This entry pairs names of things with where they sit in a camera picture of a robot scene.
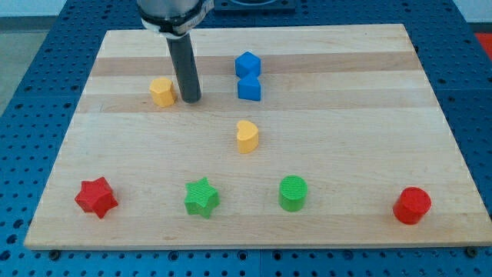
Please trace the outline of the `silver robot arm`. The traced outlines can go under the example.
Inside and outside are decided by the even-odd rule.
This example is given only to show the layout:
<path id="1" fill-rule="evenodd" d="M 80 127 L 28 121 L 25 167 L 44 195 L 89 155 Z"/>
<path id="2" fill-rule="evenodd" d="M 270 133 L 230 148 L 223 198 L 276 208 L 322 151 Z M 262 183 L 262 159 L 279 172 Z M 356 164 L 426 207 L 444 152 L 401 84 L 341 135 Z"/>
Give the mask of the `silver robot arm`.
<path id="1" fill-rule="evenodd" d="M 137 0 L 146 29 L 176 39 L 187 35 L 214 8 L 213 0 Z"/>

